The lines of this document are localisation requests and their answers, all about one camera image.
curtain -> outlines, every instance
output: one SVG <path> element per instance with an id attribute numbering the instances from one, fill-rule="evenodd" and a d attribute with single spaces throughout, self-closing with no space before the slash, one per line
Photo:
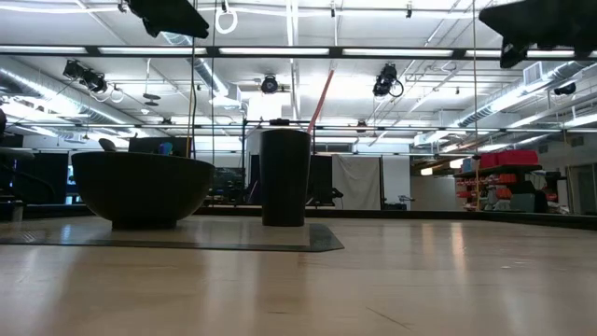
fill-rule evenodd
<path id="1" fill-rule="evenodd" d="M 381 210 L 380 158 L 332 156 L 332 186 L 344 194 L 336 209 Z"/>

shelf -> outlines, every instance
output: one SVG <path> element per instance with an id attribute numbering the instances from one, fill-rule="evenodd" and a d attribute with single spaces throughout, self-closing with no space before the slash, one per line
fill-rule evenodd
<path id="1" fill-rule="evenodd" d="M 540 165 L 503 165 L 492 168 L 479 169 L 479 176 L 488 176 L 491 174 L 524 174 L 531 173 L 537 170 L 541 170 L 543 167 Z M 454 174 L 456 178 L 468 178 L 475 177 L 475 172 Z"/>

bowl rim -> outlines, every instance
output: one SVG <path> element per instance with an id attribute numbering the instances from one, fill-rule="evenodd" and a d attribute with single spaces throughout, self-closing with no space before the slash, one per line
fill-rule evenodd
<path id="1" fill-rule="evenodd" d="M 87 152 L 83 152 L 83 153 L 75 153 L 72 155 L 72 158 L 74 157 L 82 157 L 82 156 L 136 156 L 136 157 L 161 157 L 163 159 L 159 159 L 159 160 L 179 160 L 179 161 L 184 161 L 184 162 L 195 162 L 195 164 L 203 164 L 203 165 L 208 165 L 212 168 L 215 169 L 215 166 L 212 165 L 209 162 L 205 162 L 205 161 L 201 161 L 201 160 L 193 160 L 191 158 L 182 158 L 182 157 L 175 157 L 175 156 L 166 156 L 166 155 L 161 155 L 161 154 L 151 154 L 151 153 L 139 153 L 139 152 L 123 152 L 123 151 L 116 151 L 116 152 L 106 152 L 106 151 L 87 151 Z"/>

black bowl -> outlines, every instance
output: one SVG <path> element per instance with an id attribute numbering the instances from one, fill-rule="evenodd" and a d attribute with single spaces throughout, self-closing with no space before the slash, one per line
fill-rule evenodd
<path id="1" fill-rule="evenodd" d="M 78 192 L 113 229 L 169 229 L 193 214 L 214 180 L 203 161 L 154 154 L 87 152 L 72 157 Z"/>

black cup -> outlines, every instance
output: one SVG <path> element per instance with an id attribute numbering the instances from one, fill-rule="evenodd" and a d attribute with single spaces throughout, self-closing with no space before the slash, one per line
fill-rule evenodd
<path id="1" fill-rule="evenodd" d="M 262 223 L 273 227 L 305 225 L 311 136 L 293 130 L 261 134 Z"/>

